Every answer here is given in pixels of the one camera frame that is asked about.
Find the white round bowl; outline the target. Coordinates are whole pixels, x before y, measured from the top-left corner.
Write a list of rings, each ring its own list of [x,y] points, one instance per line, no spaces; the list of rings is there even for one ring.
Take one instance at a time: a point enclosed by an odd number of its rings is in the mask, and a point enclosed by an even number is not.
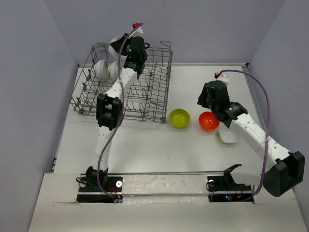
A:
[[[114,48],[112,48],[112,46],[111,46],[111,43],[113,43],[113,42],[116,42],[116,41],[118,41],[118,40],[120,40],[121,39],[121,36],[117,36],[117,37],[114,37],[112,40],[111,40],[111,42],[110,42],[110,45],[109,45],[109,53],[116,59],[116,60],[118,60],[118,58],[119,58],[119,54],[116,52],[116,50],[114,49]],[[125,63],[125,60],[126,60],[126,56],[121,56],[121,58],[120,58],[120,62],[121,62],[121,64],[122,64],[122,66],[124,65],[124,63]]]
[[[118,79],[118,62],[114,61],[108,66],[109,77],[112,81]]]
[[[105,80],[105,78],[108,76],[108,63],[106,60],[99,60],[94,65],[94,72],[98,79]]]

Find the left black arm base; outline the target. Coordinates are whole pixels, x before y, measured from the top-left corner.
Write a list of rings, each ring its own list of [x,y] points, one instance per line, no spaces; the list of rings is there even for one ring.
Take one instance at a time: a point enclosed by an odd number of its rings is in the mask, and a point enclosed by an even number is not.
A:
[[[122,203],[123,177],[109,175],[108,171],[97,172],[90,166],[84,174],[76,177],[79,184],[79,203]]]

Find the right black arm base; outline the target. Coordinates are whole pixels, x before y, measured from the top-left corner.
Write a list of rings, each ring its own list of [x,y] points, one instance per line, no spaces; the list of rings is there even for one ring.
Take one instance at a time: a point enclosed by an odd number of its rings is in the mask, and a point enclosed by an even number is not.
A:
[[[232,171],[241,164],[234,164],[223,171],[222,175],[207,176],[205,184],[210,203],[251,202],[254,203],[252,187],[237,184],[232,178]]]

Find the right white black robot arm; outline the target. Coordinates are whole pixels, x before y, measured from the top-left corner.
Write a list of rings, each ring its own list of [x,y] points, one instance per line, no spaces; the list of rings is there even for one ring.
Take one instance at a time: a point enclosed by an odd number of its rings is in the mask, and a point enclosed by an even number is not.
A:
[[[268,193],[279,197],[303,181],[304,155],[299,151],[292,153],[268,136],[241,104],[230,101],[224,82],[205,83],[197,103],[210,109],[263,160],[261,174],[254,174],[241,164],[234,165],[222,178],[226,189],[234,189],[239,184],[262,184]]]

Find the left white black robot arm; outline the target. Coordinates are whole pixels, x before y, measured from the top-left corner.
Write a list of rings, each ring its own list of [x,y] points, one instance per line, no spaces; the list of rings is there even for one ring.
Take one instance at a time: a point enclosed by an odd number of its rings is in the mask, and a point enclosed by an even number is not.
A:
[[[142,74],[149,44],[138,32],[131,36],[124,34],[119,40],[110,43],[110,47],[118,55],[119,70],[113,86],[106,93],[97,96],[98,140],[93,162],[85,173],[86,182],[97,191],[106,188],[109,152],[115,132],[124,118],[125,94]]]

